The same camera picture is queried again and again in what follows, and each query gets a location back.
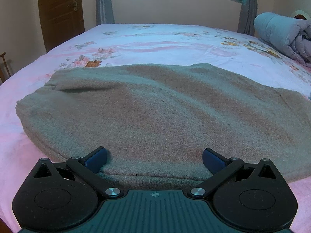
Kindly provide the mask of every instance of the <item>pink bed sheet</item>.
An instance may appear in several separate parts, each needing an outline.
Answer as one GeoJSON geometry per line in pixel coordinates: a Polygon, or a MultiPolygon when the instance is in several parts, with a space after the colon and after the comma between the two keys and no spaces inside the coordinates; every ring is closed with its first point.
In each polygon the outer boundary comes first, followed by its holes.
{"type": "MultiPolygon", "coordinates": [[[[16,102],[42,87],[55,71],[94,60],[100,60],[100,66],[210,63],[263,85],[298,91],[311,101],[311,69],[255,37],[190,25],[97,26],[38,58],[0,86],[0,217],[13,232],[20,230],[11,208],[13,197],[38,159],[46,157],[25,135],[16,102]]],[[[289,186],[299,205],[291,229],[310,233],[311,177],[289,186]]]]}

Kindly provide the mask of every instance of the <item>door panel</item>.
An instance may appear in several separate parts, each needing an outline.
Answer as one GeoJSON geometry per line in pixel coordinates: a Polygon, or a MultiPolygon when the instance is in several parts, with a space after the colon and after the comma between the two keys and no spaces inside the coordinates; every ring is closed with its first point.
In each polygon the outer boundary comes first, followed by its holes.
{"type": "Polygon", "coordinates": [[[82,0],[38,0],[46,51],[83,33],[82,0]]]}

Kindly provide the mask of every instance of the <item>gray curtain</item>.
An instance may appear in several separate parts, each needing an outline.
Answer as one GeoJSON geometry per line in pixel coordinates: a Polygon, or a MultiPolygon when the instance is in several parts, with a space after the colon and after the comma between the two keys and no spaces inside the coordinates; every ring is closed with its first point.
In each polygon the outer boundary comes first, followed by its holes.
{"type": "Polygon", "coordinates": [[[238,32],[253,36],[254,19],[257,17],[257,0],[242,0],[238,32]]]}
{"type": "Polygon", "coordinates": [[[96,0],[96,24],[114,23],[111,0],[96,0]]]}

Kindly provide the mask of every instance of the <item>metal screw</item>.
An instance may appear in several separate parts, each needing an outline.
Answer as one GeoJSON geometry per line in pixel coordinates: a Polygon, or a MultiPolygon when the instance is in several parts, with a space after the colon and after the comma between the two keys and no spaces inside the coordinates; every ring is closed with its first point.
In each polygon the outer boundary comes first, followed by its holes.
{"type": "Polygon", "coordinates": [[[109,196],[117,196],[120,192],[120,189],[115,187],[108,188],[105,191],[105,193],[109,196]]]}
{"type": "Polygon", "coordinates": [[[192,188],[190,192],[195,196],[201,196],[205,194],[205,190],[200,187],[192,188]]]}

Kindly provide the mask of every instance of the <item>ribbed surface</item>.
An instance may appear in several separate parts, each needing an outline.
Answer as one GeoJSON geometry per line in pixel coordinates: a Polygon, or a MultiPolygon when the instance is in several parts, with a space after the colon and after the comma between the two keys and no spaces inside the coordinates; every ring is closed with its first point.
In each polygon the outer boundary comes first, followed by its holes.
{"type": "Polygon", "coordinates": [[[91,220],[66,233],[243,232],[229,228],[215,217],[206,202],[188,199],[181,190],[130,190],[124,198],[104,202],[91,220]]]}

